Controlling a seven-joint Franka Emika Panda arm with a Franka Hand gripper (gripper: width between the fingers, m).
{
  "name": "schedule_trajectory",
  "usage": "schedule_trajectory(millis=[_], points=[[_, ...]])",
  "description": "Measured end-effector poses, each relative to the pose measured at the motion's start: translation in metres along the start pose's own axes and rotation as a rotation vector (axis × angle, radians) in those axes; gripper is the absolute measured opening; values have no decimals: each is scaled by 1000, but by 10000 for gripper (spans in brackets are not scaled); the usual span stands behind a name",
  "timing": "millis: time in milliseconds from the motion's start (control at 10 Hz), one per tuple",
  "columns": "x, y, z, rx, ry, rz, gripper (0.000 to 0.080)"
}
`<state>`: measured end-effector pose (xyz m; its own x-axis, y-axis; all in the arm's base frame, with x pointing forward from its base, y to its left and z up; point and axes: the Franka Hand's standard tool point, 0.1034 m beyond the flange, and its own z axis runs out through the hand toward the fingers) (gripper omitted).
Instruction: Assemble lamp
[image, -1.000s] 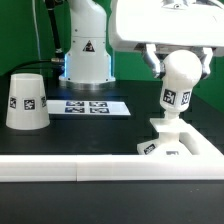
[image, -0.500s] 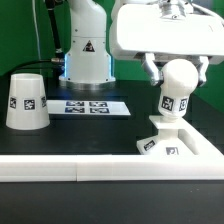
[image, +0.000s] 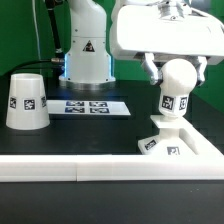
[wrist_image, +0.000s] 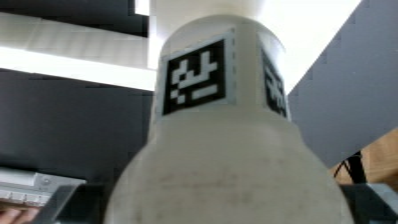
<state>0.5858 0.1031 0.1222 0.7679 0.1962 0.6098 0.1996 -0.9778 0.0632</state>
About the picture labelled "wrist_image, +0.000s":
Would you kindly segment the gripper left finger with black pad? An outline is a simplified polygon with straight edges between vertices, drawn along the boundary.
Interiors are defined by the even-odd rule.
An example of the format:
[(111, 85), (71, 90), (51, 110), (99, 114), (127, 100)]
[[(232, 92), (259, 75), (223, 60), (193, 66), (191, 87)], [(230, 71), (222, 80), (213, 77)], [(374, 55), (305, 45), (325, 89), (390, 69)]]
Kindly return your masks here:
[(0, 224), (60, 224), (79, 178), (0, 167)]

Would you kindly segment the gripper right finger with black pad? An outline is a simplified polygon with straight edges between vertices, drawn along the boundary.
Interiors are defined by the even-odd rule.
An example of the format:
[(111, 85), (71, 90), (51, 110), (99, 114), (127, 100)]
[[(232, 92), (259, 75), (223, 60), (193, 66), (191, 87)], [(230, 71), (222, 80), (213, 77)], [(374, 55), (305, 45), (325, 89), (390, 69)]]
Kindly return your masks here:
[(398, 224), (398, 193), (381, 183), (342, 185), (353, 223)]

